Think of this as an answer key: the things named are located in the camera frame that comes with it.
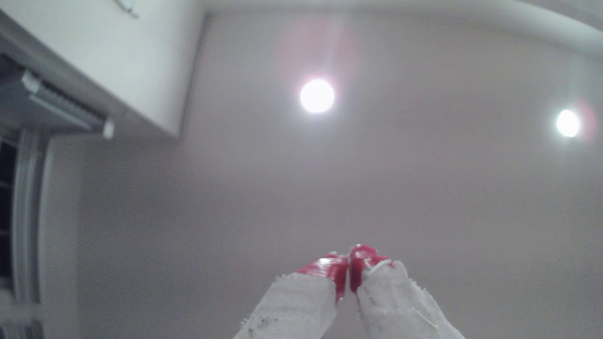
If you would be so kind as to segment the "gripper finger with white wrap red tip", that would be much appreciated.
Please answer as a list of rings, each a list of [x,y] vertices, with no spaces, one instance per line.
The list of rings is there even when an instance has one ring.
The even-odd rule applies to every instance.
[[[368,338],[464,338],[402,262],[358,244],[350,250],[349,273]]]
[[[278,276],[235,338],[323,338],[346,289],[349,257],[329,253]]]

